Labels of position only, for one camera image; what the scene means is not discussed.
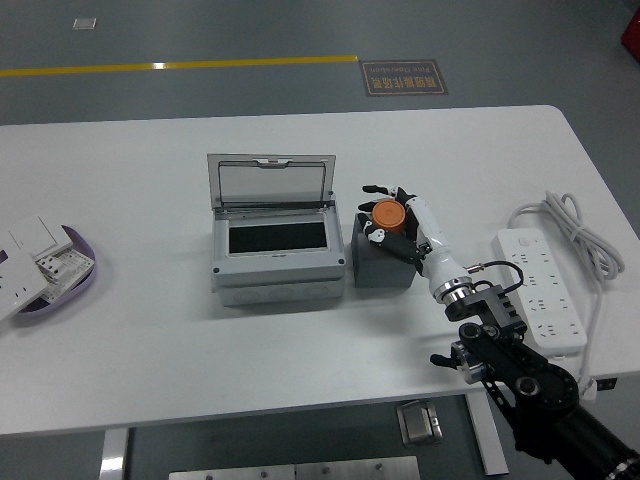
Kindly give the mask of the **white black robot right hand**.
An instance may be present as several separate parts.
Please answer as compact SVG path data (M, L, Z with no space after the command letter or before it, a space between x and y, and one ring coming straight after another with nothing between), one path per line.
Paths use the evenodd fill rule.
M415 267L439 304L448 306L473 293L470 274L453 259L449 241L425 200L399 186L365 185L362 190L398 202L406 219L405 232L394 233L373 220L373 201L359 205L357 218L371 245Z

